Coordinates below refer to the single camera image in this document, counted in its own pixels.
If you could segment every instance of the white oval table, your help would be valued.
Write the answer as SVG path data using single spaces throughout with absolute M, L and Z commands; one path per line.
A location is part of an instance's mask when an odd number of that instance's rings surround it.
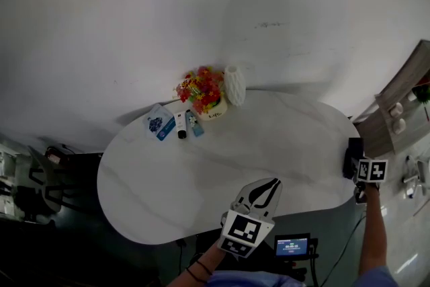
M 190 103 L 165 106 L 172 113 Z M 276 216 L 342 205 L 354 184 L 342 177 L 349 137 L 358 137 L 341 112 L 317 101 L 247 91 L 241 108 L 202 122 L 196 138 L 175 129 L 164 141 L 148 133 L 142 116 L 109 144 L 97 191 L 112 226 L 126 238 L 161 244 L 220 228 L 220 217 L 241 188 L 277 177 L 283 190 Z

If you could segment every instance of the small display screen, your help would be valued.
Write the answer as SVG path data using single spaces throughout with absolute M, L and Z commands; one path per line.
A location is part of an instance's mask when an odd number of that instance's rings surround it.
M 276 242 L 276 255 L 277 256 L 297 256 L 307 255 L 308 253 L 308 239 L 278 239 Z

